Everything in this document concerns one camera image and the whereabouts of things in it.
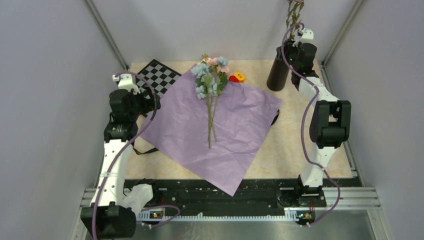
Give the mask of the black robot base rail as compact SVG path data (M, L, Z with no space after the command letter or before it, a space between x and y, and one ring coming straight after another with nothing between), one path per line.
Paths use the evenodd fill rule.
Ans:
M180 216L265 217L282 216L285 207L329 207L330 197L321 193L316 200L296 196L298 181L283 179L244 179L234 196L199 179L127 179L124 188L139 184L152 186L153 198L147 207L173 205Z

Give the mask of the black ribbon with gold lettering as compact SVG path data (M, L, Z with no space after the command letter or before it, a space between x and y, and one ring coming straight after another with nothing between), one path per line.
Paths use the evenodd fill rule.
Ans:
M273 119L273 121L272 121L272 123L271 123L271 126L273 126L273 125L275 124L275 122L277 121L277 119L278 119L279 115L280 115L280 111L279 111L279 110L277 110L277 112L276 112L276 114L275 114L275 116L274 116L274 119ZM137 150L135 147L133 147L133 150L134 150L134 152L135 152L137 155L139 155L139 156L140 156L140 155L151 154L151 153L154 153L154 152L158 152L158 151L159 151L156 147L153 147L153 148L151 148L151 149L149 149L149 150L147 150L147 151L144 151L144 152L141 152L141 151Z

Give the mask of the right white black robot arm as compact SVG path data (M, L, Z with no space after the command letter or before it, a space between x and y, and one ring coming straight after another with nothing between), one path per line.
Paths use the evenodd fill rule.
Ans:
M313 70L316 51L312 43L294 40L284 40L281 46L282 59L292 71L292 84L308 98L307 108L313 108L309 124L313 146L311 153L305 154L308 165L293 192L293 200L299 206L307 206L321 191L330 159L350 135L352 105L332 95Z

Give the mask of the pink and purple wrapping paper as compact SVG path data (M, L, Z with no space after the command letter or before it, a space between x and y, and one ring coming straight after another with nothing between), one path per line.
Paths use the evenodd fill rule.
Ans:
M196 94L195 77L181 75L160 100L141 138L181 166L233 196L263 144L282 100L230 82L217 105Z

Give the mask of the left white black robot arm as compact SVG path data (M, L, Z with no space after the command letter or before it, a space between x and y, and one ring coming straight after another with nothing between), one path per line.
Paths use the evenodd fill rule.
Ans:
M104 155L98 187L89 206L80 213L81 221L95 240L132 237L143 206L154 207L161 198L159 191L148 184L124 194L129 157L140 135L137 120L158 110L160 97L152 90L135 93L118 89L109 94L109 105L111 112L103 133Z

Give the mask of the blue hydrangea flower stem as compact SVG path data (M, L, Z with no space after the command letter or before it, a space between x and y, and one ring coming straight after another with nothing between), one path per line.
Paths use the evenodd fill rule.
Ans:
M210 131L211 122L210 116L213 111L214 100L211 94L214 92L210 90L210 87L215 83L215 78L213 74L213 68L211 66L206 66L204 64L198 63L191 70L191 74L195 77L195 94L199 100L205 100L207 107L207 144L208 148L212 148L212 139L214 138L213 133Z

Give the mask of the cream rose flower stem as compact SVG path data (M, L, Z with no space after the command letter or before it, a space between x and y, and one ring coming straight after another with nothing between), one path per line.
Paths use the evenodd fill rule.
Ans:
M201 56L201 61L199 63L200 64L204 64L204 65L210 67L210 66L213 65L213 59L209 55L207 55L206 53L204 53Z

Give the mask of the pink rose flower stem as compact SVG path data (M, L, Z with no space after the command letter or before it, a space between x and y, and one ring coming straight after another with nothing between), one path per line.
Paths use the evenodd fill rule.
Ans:
M211 97L213 98L213 111L210 115L210 131L213 133L213 139L215 142L218 141L216 128L215 128L215 115L218 106L218 100L221 94L224 91L224 88L228 84L229 81L229 67L228 60L223 56L219 56L212 59L213 65L213 74L214 74L214 84L209 88L211 93Z

